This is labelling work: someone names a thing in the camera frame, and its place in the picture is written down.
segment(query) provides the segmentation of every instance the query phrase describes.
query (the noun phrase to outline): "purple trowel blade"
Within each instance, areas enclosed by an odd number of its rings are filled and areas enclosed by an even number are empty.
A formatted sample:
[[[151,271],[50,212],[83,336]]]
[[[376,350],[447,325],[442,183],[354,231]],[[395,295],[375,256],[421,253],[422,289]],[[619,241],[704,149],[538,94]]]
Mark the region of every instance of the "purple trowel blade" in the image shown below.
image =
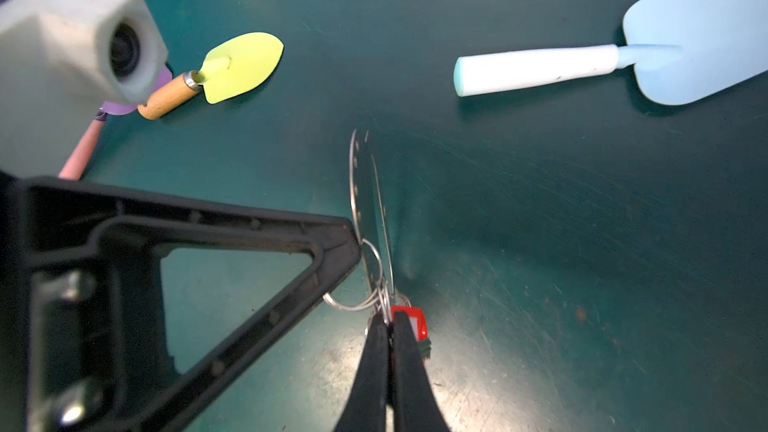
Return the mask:
[[[168,82],[170,82],[171,79],[173,79],[173,75],[171,75],[170,71],[167,67],[163,67],[163,71],[160,72],[160,76],[158,77],[158,84],[154,87],[155,90],[161,88]],[[127,113],[131,113],[132,111],[135,111],[138,106],[124,106],[119,103],[113,103],[113,102],[104,102],[104,104],[101,105],[101,110],[108,113],[111,116],[124,116]]]

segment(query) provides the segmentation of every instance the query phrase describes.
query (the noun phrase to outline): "camera lens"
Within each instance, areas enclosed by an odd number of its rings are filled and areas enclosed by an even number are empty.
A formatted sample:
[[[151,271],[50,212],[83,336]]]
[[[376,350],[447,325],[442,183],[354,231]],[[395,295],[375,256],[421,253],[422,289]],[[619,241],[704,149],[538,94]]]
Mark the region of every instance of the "camera lens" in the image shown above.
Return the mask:
[[[116,77],[129,76],[139,64],[139,38],[128,24],[120,24],[109,47],[112,72]]]

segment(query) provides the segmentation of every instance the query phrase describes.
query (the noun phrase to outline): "red tag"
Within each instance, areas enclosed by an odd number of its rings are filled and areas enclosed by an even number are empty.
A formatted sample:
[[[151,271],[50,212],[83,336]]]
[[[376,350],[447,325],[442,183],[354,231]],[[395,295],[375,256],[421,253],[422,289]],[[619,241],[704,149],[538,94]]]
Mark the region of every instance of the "red tag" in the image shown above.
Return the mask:
[[[411,319],[411,328],[413,329],[413,335],[416,337],[416,341],[423,341],[429,338],[429,332],[427,331],[427,319],[424,317],[424,311],[418,307],[402,307],[396,305],[392,307],[392,314],[395,312],[405,312],[408,314],[408,318]]]

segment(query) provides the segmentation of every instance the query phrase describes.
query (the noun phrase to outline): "yellow trowel blade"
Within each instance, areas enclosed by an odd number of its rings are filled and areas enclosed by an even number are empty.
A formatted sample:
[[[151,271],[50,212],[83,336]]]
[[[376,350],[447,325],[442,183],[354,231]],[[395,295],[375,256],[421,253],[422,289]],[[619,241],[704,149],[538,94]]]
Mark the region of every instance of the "yellow trowel blade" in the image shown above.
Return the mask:
[[[257,87],[282,55],[280,39],[264,32],[244,34],[212,49],[199,72],[206,100],[221,102]]]

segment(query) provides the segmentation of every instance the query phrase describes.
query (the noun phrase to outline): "white handle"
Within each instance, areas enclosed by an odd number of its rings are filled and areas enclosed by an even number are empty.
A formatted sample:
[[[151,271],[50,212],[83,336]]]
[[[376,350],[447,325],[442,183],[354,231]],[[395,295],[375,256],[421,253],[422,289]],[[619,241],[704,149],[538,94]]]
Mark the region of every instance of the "white handle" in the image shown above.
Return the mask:
[[[518,50],[459,57],[453,85],[460,97],[524,89],[616,70],[615,45],[573,49]]]

